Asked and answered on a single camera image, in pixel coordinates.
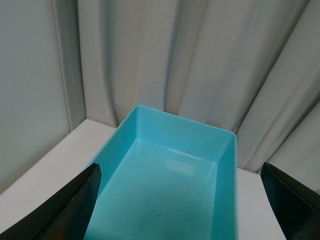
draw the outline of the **bin bottom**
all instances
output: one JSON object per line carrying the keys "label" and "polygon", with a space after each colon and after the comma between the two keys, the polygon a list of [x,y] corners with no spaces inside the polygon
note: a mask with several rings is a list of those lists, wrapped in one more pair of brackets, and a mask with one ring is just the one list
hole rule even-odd
{"label": "bin bottom", "polygon": [[216,178],[215,163],[136,139],[99,196],[84,239],[210,240]]}

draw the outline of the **white curtain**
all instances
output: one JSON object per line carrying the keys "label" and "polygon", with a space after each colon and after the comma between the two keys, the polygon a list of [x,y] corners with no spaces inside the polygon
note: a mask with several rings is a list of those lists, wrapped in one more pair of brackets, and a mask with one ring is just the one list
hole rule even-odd
{"label": "white curtain", "polygon": [[143,104],[228,129],[240,168],[270,161],[320,188],[320,1],[78,0],[78,14],[88,118],[116,127]]}

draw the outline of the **plastic bin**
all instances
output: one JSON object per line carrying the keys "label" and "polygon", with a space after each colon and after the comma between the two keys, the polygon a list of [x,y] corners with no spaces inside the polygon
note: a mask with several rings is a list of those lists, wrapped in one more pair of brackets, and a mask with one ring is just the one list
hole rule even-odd
{"label": "plastic bin", "polygon": [[92,162],[85,240],[236,240],[236,135],[138,105]]}

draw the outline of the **white wall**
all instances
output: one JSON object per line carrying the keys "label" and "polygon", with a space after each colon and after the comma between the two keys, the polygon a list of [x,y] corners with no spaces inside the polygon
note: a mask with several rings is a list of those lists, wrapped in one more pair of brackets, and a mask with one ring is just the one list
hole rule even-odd
{"label": "white wall", "polygon": [[52,2],[0,0],[0,6],[1,193],[70,124]]}

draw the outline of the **white shelf surface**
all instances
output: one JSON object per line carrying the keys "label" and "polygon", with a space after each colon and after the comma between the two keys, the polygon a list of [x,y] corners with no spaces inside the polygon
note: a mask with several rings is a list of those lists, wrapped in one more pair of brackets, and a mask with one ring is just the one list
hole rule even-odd
{"label": "white shelf surface", "polygon": [[[77,176],[115,131],[86,119],[0,195],[0,233]],[[285,240],[258,174],[237,170],[239,240]]]}

